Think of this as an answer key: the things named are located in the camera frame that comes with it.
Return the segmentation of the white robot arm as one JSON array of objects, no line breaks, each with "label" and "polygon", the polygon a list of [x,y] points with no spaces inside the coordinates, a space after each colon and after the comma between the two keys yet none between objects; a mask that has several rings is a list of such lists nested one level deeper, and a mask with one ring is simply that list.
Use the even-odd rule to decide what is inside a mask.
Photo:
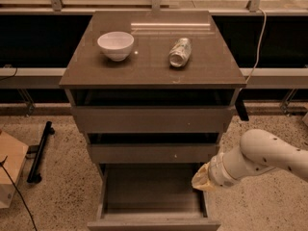
[{"label": "white robot arm", "polygon": [[238,147],[219,152],[192,178],[194,189],[208,192],[232,187],[247,176],[258,176],[276,168],[308,181],[308,151],[294,147],[261,129],[245,132]]}]

